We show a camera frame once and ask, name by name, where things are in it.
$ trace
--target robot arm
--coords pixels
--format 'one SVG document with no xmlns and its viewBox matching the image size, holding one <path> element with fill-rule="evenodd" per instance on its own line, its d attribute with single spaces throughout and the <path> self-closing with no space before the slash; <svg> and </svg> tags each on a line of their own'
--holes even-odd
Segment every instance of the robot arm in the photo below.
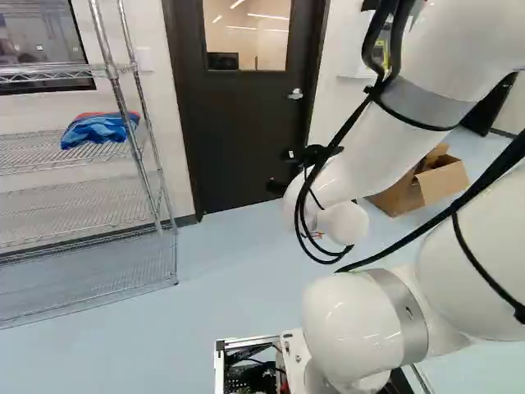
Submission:
<svg viewBox="0 0 525 394">
<path fill-rule="evenodd" d="M 523 18 L 519 0 L 430 2 L 404 39 L 403 69 L 381 101 L 413 124 L 458 125 L 500 80 L 525 65 Z M 345 137 L 345 150 L 313 183 L 324 210 L 307 198 L 310 230 L 324 231 L 342 245 L 356 243 L 367 232 L 368 218 L 351 200 L 396 183 L 448 133 L 413 126 L 371 103 Z M 304 177 L 297 176 L 285 194 L 290 227 L 303 183 Z"/>
<path fill-rule="evenodd" d="M 409 121 L 370 105 L 346 137 L 345 151 L 313 183 L 324 210 L 308 198 L 311 229 L 322 229 L 342 245 L 364 236 L 368 218 L 351 200 L 394 184 L 504 76 L 525 65 L 523 20 L 525 7 L 519 0 L 430 3 L 405 39 L 402 73 L 381 96 Z M 303 177 L 297 177 L 286 192 L 288 218 L 294 216 L 302 183 Z M 485 270 L 522 304 L 524 185 L 522 166 L 457 217 Z M 313 380 L 326 379 L 339 393 L 377 392 L 391 369 L 462 349 L 475 338 L 525 340 L 525 324 L 473 267 L 453 227 L 450 219 L 438 226 L 424 241 L 416 264 L 314 282 L 304 295 L 303 335 L 312 357 L 305 373 L 317 377 Z M 321 394 L 323 387 L 314 382 L 306 390 Z"/>
</svg>

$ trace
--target door handle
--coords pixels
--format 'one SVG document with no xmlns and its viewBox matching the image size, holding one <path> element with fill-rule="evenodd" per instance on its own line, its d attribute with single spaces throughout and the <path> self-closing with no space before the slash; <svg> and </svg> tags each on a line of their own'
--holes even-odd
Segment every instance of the door handle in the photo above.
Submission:
<svg viewBox="0 0 525 394">
<path fill-rule="evenodd" d="M 300 100 L 302 99 L 304 96 L 303 92 L 301 91 L 300 88 L 295 88 L 294 90 L 292 90 L 292 93 L 288 94 L 288 99 L 292 99 L 292 100 Z"/>
</svg>

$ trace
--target floor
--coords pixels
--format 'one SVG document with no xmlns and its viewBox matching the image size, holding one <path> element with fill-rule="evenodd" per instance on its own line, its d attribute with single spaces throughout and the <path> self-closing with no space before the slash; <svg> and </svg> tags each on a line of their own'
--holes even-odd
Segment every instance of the floor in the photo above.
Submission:
<svg viewBox="0 0 525 394">
<path fill-rule="evenodd" d="M 447 141 L 471 180 L 509 140 L 455 131 Z M 367 239 L 349 263 L 398 240 L 446 206 L 390 219 L 370 204 Z M 180 284 L 141 297 L 0 332 L 0 392 L 210 393 L 217 338 L 300 325 L 303 289 L 334 268 L 308 260 L 281 225 L 278 201 L 209 215 L 181 230 Z M 418 244 L 382 265 L 414 261 Z M 525 346 L 482 344 L 422 363 L 438 394 L 524 392 Z"/>
</svg>

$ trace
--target wire shelf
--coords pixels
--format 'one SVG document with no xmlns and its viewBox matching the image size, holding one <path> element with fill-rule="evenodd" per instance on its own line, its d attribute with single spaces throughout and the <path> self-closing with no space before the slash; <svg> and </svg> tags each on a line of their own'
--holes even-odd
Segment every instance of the wire shelf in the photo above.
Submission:
<svg viewBox="0 0 525 394">
<path fill-rule="evenodd" d="M 158 178 L 156 174 L 148 178 L 159 201 Z M 1 193 L 0 252 L 92 236 L 151 221 L 148 199 L 136 176 Z"/>
<path fill-rule="evenodd" d="M 83 144 L 61 150 L 62 130 L 0 135 L 0 176 L 130 158 L 127 143 Z"/>
<path fill-rule="evenodd" d="M 117 65 L 121 74 L 133 71 L 132 65 Z M 43 82 L 46 80 L 76 80 L 106 77 L 103 64 L 84 63 L 38 63 L 0 67 L 0 85 L 20 82 Z"/>
<path fill-rule="evenodd" d="M 0 264 L 0 328 L 175 285 L 176 238 L 151 231 Z"/>
</svg>

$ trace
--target black cable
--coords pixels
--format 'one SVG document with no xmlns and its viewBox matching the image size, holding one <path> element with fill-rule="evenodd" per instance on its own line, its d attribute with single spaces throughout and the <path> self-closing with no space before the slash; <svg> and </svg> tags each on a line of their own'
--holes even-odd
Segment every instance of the black cable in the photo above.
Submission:
<svg viewBox="0 0 525 394">
<path fill-rule="evenodd" d="M 400 0 L 395 9 L 392 29 L 390 31 L 390 64 L 391 72 L 386 79 L 386 83 L 397 78 L 401 72 L 401 58 L 403 53 L 403 35 L 407 22 L 409 21 L 410 12 L 416 0 Z"/>
<path fill-rule="evenodd" d="M 381 0 L 379 7 L 374 12 L 367 33 L 364 36 L 361 57 L 366 66 L 373 70 L 380 80 L 385 79 L 386 70 L 377 64 L 373 57 L 373 49 L 376 47 L 377 39 L 383 30 L 388 16 L 395 11 L 399 0 Z"/>
<path fill-rule="evenodd" d="M 384 81 L 386 71 L 382 68 L 382 66 L 377 65 L 374 62 L 372 52 L 375 47 L 377 38 L 379 37 L 379 34 L 381 33 L 381 30 L 384 24 L 386 23 L 386 20 L 388 19 L 388 16 L 394 11 L 395 11 L 395 16 L 394 16 L 393 28 L 395 27 L 396 31 L 400 31 L 400 34 L 397 34 L 398 38 L 395 39 L 394 52 L 398 50 L 400 51 L 404 27 L 406 26 L 406 22 L 408 20 L 408 15 L 404 15 L 404 13 L 409 14 L 413 6 L 413 0 L 407 0 L 407 1 L 409 2 L 408 6 L 399 5 L 399 8 L 398 8 L 398 0 L 382 0 L 380 3 L 380 6 L 377 8 L 376 12 L 374 13 L 370 26 L 368 27 L 367 33 L 365 35 L 365 40 L 363 41 L 362 56 L 363 56 L 363 61 L 365 62 L 365 64 L 367 64 L 370 68 L 372 68 L 377 73 L 376 84 L 367 91 L 368 95 L 365 98 L 365 100 L 361 103 L 361 105 L 354 111 L 354 113 L 349 117 L 349 119 L 345 122 L 345 124 L 336 133 L 336 135 L 334 136 L 332 141 L 329 143 L 329 145 L 326 147 L 326 149 L 322 151 L 322 154 L 320 154 L 320 157 L 317 163 L 315 163 L 312 171 L 306 177 L 303 187 L 301 188 L 301 191 L 299 192 L 299 195 L 297 197 L 297 201 L 296 201 L 295 209 L 294 209 L 295 235 L 297 237 L 297 240 L 303 252 L 310 259 L 313 259 L 314 261 L 318 263 L 321 263 L 321 264 L 337 263 L 345 255 L 347 255 L 353 249 L 354 246 L 348 245 L 340 252 L 332 252 L 332 251 L 322 248 L 313 239 L 308 229 L 306 219 L 304 217 L 304 206 L 306 204 L 308 193 L 312 195 L 313 200 L 315 201 L 317 206 L 323 209 L 322 205 L 317 200 L 317 197 L 312 192 L 312 184 L 315 181 L 315 178 L 325 166 L 328 158 L 332 155 L 335 149 L 337 149 L 340 142 L 344 139 L 344 137 L 348 134 L 349 130 L 354 126 L 355 122 L 362 115 L 363 111 L 366 109 L 368 104 L 375 97 L 379 97 L 379 95 L 384 90 L 384 88 L 392 81 L 392 79 L 390 78 Z M 400 69 L 401 67 L 400 55 L 397 58 L 399 60 L 395 61 L 396 70 L 398 68 Z M 301 231 L 300 229 L 299 222 L 300 222 L 300 226 L 302 226 L 303 228 L 303 231 Z M 308 239 L 310 244 L 313 245 L 315 249 L 317 249 L 319 252 L 323 253 L 326 256 L 332 257 L 332 259 L 320 259 L 316 255 L 314 255 L 312 252 L 310 252 L 310 250 L 306 247 L 304 243 L 304 239 L 303 239 L 304 235 L 306 235 L 306 239 Z"/>
<path fill-rule="evenodd" d="M 284 375 L 286 375 L 286 371 L 284 369 L 281 369 L 281 368 L 276 367 L 275 365 L 273 365 L 275 363 L 275 361 L 261 361 L 261 360 L 256 360 L 256 359 L 243 359 L 243 361 L 251 361 L 251 362 L 253 362 L 255 364 L 264 365 L 264 366 L 266 366 L 269 369 L 273 369 L 274 371 L 277 371 L 277 372 L 280 372 L 280 373 L 283 373 Z"/>
<path fill-rule="evenodd" d="M 470 263 L 473 265 L 476 271 L 478 271 L 482 278 L 485 279 L 489 286 L 492 287 L 492 290 L 494 290 L 498 294 L 498 296 L 500 296 L 503 300 L 505 300 L 508 304 L 510 304 L 510 306 L 514 308 L 514 317 L 521 324 L 525 324 L 525 305 L 523 305 L 514 297 L 512 297 L 493 277 L 491 277 L 491 275 L 483 268 L 479 261 L 477 261 L 476 257 L 474 256 L 474 253 L 468 247 L 467 242 L 463 237 L 463 233 L 461 232 L 461 227 L 459 226 L 458 220 L 458 213 L 453 212 L 451 217 L 452 226 L 454 228 L 454 234 L 456 235 L 456 239 L 458 240 L 461 250 L 465 253 L 465 256 L 467 256 L 468 261 L 470 261 Z"/>
<path fill-rule="evenodd" d="M 479 195 L 493 182 L 503 176 L 508 170 L 516 165 L 525 156 L 525 130 L 522 131 L 496 158 L 494 162 L 483 172 L 483 174 L 475 181 L 471 187 L 468 188 L 459 198 L 457 198 L 447 209 L 438 213 L 428 222 L 421 225 L 416 230 L 412 231 L 401 240 L 395 242 L 393 245 L 374 254 L 366 259 L 359 260 L 355 263 L 345 265 L 339 268 L 336 273 L 347 273 L 356 268 L 361 268 L 365 265 L 375 263 L 376 261 L 385 258 L 389 254 L 396 252 L 410 242 L 419 238 L 421 235 L 437 226 L 439 223 L 447 219 L 452 213 L 457 212 L 463 206 L 468 204 L 474 197 Z"/>
<path fill-rule="evenodd" d="M 317 174 L 322 170 L 324 167 L 326 161 L 330 157 L 330 152 L 334 149 L 334 147 L 337 147 L 339 143 L 343 140 L 343 138 L 346 136 L 348 131 L 352 128 L 352 126 L 355 124 L 355 122 L 359 119 L 365 108 L 368 106 L 368 104 L 372 101 L 372 98 L 370 95 L 368 95 L 363 103 L 355 110 L 355 112 L 348 118 L 348 120 L 345 122 L 345 124 L 340 128 L 340 130 L 336 133 L 336 136 L 333 138 L 333 140 L 329 143 L 329 145 L 326 147 L 326 153 L 321 156 L 321 159 L 313 166 L 312 171 L 308 174 L 306 181 L 303 183 L 303 187 L 301 188 L 299 195 L 297 197 L 297 200 L 295 202 L 295 210 L 294 210 L 294 227 L 295 227 L 295 235 L 297 236 L 297 239 L 299 241 L 299 245 L 303 249 L 304 253 L 310 257 L 310 259 L 313 259 L 314 261 L 321 263 L 321 264 L 334 264 L 337 263 L 339 260 L 341 260 L 348 252 L 352 250 L 354 247 L 353 245 L 346 246 L 341 252 L 330 252 L 329 250 L 325 250 L 321 246 L 318 245 L 317 242 L 312 238 L 312 235 L 310 234 L 310 231 L 308 229 L 308 226 L 306 224 L 306 220 L 304 218 L 304 205 L 305 200 L 308 194 L 309 189 L 312 187 L 313 181 L 317 177 Z M 303 226 L 304 232 L 306 233 L 307 239 L 314 245 L 316 249 L 318 249 L 323 254 L 326 254 L 328 256 L 334 257 L 331 260 L 323 260 L 319 259 L 317 256 L 312 254 L 304 244 L 304 241 L 301 237 L 301 231 L 299 228 L 299 220 L 300 223 Z"/>
</svg>

